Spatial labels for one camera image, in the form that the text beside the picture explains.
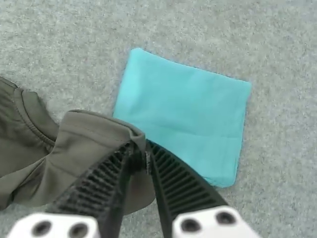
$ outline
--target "blue towel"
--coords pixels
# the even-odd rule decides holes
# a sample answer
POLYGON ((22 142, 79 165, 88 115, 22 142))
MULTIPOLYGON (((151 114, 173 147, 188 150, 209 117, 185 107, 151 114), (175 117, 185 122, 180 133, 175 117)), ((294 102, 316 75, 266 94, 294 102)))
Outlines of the blue towel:
POLYGON ((141 129, 210 184, 235 182, 249 82, 181 65, 133 49, 115 118, 141 129))

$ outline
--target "olive green fabric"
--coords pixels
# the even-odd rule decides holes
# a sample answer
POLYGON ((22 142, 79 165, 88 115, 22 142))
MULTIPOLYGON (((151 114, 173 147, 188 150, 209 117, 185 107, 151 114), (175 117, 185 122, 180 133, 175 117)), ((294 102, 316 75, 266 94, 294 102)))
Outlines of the olive green fabric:
MULTIPOLYGON (((60 126, 34 92, 0 78, 0 210, 11 202, 40 206, 54 201, 89 166, 132 139, 145 136, 123 121, 88 111, 69 111, 60 126)), ((132 176, 125 214, 155 197, 151 177, 132 176)))

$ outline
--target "seam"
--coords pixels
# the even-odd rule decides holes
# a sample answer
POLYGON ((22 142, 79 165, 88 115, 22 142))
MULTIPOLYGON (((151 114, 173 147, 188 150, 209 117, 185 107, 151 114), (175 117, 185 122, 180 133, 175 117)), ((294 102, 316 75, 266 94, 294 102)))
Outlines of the seam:
POLYGON ((16 89, 17 88, 17 86, 14 84, 14 83, 12 83, 14 86, 12 86, 12 85, 10 85, 9 83, 7 83, 6 81, 6 79, 5 78, 2 78, 2 77, 0 77, 0 81, 2 82, 2 83, 4 83, 5 85, 7 85, 7 86, 9 86, 9 87, 12 87, 13 89, 16 89))
POLYGON ((95 140, 95 139, 93 139, 93 138, 90 138, 90 137, 84 136, 84 135, 79 134, 79 133, 74 132, 74 131, 69 131, 69 130, 67 130, 67 129, 59 129, 59 131, 64 131, 64 132, 68 132, 68 133, 71 133, 71 134, 74 134, 74 135, 78 135, 78 136, 80 136, 80 137, 83 137, 83 138, 86 138, 86 139, 92 140, 93 142, 95 142, 95 143, 97 143, 97 144, 99 144, 99 145, 109 147, 108 145, 103 144, 103 143, 101 143, 101 142, 99 142, 99 141, 97 141, 97 140, 95 140))
POLYGON ((94 131, 94 130, 91 130, 91 129, 89 129, 89 128, 86 128, 86 127, 84 127, 84 126, 82 126, 82 125, 78 125, 78 124, 68 124, 68 123, 63 123, 63 124, 64 124, 64 125, 68 125, 68 126, 74 126, 74 127, 79 128, 79 129, 85 129, 85 130, 90 131, 90 132, 93 132, 93 133, 95 133, 95 134, 97 134, 97 135, 99 135, 99 136, 101 136, 101 137, 103 137, 103 138, 107 138, 107 139, 111 139, 111 140, 115 140, 115 141, 119 141, 119 142, 124 142, 124 140, 115 139, 115 138, 110 138, 110 137, 108 137, 108 136, 105 136, 105 135, 103 135, 103 134, 97 132, 97 131, 94 131))
POLYGON ((29 175, 23 180, 22 183, 20 183, 20 185, 18 187, 24 186, 25 184, 27 184, 28 182, 31 182, 35 179, 37 179, 39 176, 43 175, 44 172, 40 171, 37 175, 35 175, 32 179, 28 180, 27 179, 32 175, 32 173, 37 170, 38 167, 40 167, 43 163, 45 163, 45 159, 43 159, 43 161, 41 161, 30 173, 29 175))
POLYGON ((34 134, 36 135, 36 137, 38 137, 42 142, 44 142, 45 144, 51 146, 51 147, 54 147, 54 144, 55 142, 52 141, 50 138, 48 138, 46 135, 44 135, 41 131, 39 131, 32 123, 32 121, 30 120, 30 123, 28 123, 24 117, 22 116, 16 102, 15 102, 15 97, 13 97, 14 99, 14 106, 15 106, 15 109, 17 110, 19 116, 21 117, 21 119, 23 120, 24 124, 26 124, 26 126, 29 128, 29 130, 34 134))
POLYGON ((63 171, 64 173, 66 173, 66 174, 68 174, 68 175, 71 175, 71 176, 73 176, 74 178, 78 178, 78 176, 73 175, 72 173, 70 173, 69 171, 66 171, 66 170, 63 169, 62 167, 53 164, 50 160, 47 160, 47 162, 50 163, 53 167, 55 167, 55 168, 57 168, 57 169, 63 171))

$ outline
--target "carpet floor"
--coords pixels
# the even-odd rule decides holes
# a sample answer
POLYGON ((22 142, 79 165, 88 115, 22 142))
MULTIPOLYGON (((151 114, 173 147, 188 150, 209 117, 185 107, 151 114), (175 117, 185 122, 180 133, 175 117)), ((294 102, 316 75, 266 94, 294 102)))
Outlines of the carpet floor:
MULTIPOLYGON (((219 192, 263 237, 317 230, 316 0, 3 0, 0 75, 39 93, 59 122, 111 115, 129 51, 250 81, 236 184, 219 192)), ((43 208, 0 212, 0 236, 43 208)), ((121 238, 161 238, 156 204, 121 238)))

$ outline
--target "screw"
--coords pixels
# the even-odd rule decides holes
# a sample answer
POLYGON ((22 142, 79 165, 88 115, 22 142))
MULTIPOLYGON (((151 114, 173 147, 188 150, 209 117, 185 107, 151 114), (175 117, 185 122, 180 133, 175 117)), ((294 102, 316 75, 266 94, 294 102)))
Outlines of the screw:
POLYGON ((186 219, 181 224, 182 230, 185 232, 197 232, 200 230, 200 225, 193 219, 186 219))
POLYGON ((84 238, 88 233, 88 227, 84 223, 74 225, 69 231, 70 238, 84 238))
POLYGON ((234 216, 232 216, 230 213, 227 212, 220 212, 217 214, 216 216, 217 221, 220 224, 234 224, 236 222, 236 219, 234 218, 234 216))
POLYGON ((52 224, 49 221, 39 222, 32 229, 32 235, 35 237, 44 236, 50 231, 51 226, 52 224))

